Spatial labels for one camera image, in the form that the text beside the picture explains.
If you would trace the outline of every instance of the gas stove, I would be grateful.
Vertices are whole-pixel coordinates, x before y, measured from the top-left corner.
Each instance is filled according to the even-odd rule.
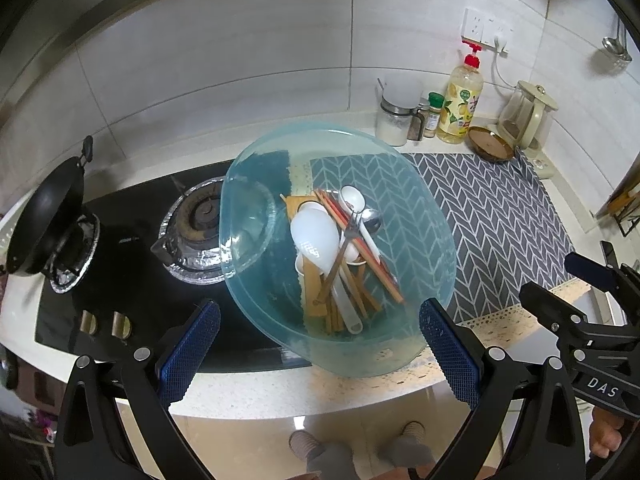
[[[218,221],[230,164],[175,173],[85,203],[73,241],[47,272],[35,340],[115,360],[154,346],[202,298],[211,298],[222,325],[201,372],[309,365],[252,325],[226,288]]]

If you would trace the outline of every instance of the finger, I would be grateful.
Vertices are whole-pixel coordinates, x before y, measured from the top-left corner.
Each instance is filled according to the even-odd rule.
[[[606,449],[616,451],[622,442],[620,432],[604,422],[594,422],[589,428],[590,445],[599,444]]]
[[[599,420],[609,424],[614,430],[619,430],[625,423],[625,419],[621,416],[614,415],[602,408],[594,408],[591,416],[593,417],[593,420]]]
[[[598,443],[596,443],[593,446],[591,446],[591,452],[595,456],[599,456],[600,458],[608,458],[609,457],[609,450],[606,447],[603,447]]]

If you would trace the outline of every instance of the dish soap bottle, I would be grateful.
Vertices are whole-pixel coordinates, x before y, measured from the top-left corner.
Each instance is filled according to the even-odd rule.
[[[476,56],[482,47],[467,40],[462,40],[462,43],[468,44],[474,52],[451,72],[436,128],[438,138],[449,144],[459,144],[465,138],[484,85],[484,79],[478,72],[480,60]]]

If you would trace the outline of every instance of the beige floor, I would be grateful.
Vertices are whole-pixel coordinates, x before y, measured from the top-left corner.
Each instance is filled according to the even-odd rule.
[[[154,463],[131,410],[121,409],[122,420],[145,471],[162,478]],[[212,420],[175,417],[182,434],[217,480],[251,478],[284,480],[304,472],[304,465],[289,450],[289,435],[296,423],[319,440],[348,443],[354,452],[356,470],[363,480],[390,469],[381,462],[376,449],[395,436],[409,420],[421,421],[427,429],[426,444],[439,457],[458,432],[468,407],[458,402],[446,383],[397,399],[348,410],[272,420]],[[500,445],[494,445],[486,464],[496,466]]]

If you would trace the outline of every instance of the green cap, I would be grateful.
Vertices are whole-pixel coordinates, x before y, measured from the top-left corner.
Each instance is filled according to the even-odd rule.
[[[444,95],[437,92],[429,92],[429,104],[434,108],[442,108],[444,104]]]

